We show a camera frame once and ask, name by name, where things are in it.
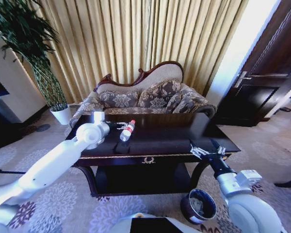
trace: dark wooden table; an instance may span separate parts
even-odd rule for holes
[[[227,159],[240,149],[204,113],[106,115],[106,121],[136,120],[128,142],[119,139],[121,131],[111,130],[105,141],[94,150],[84,150],[74,164],[82,170],[91,195],[134,195],[187,193],[196,188],[202,171],[209,165],[190,153],[190,141],[215,151],[210,139],[226,147]],[[93,122],[83,115],[66,139],[77,128]],[[184,163],[199,162],[190,177]],[[94,175],[90,166],[98,166]]]

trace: loveseat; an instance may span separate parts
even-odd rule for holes
[[[213,117],[216,107],[194,89],[182,83],[178,62],[162,62],[149,71],[139,69],[133,83],[119,84],[106,75],[83,101],[70,121],[73,127],[81,115],[93,111],[105,114],[162,114],[203,112]]]

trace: curtain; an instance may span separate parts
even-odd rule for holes
[[[30,2],[58,32],[51,68],[68,103],[108,73],[131,83],[138,69],[174,60],[206,95],[248,0],[40,0]]]

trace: door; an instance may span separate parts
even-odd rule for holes
[[[290,89],[291,0],[283,0],[219,105],[215,121],[257,125]]]

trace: potted plant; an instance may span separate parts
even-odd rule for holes
[[[61,124],[68,124],[71,112],[64,93],[50,69],[47,52],[53,49],[48,42],[58,42],[56,31],[43,18],[35,14],[24,0],[0,0],[0,38],[4,58],[7,49],[26,59],[34,71],[37,85],[46,99],[50,111]]]

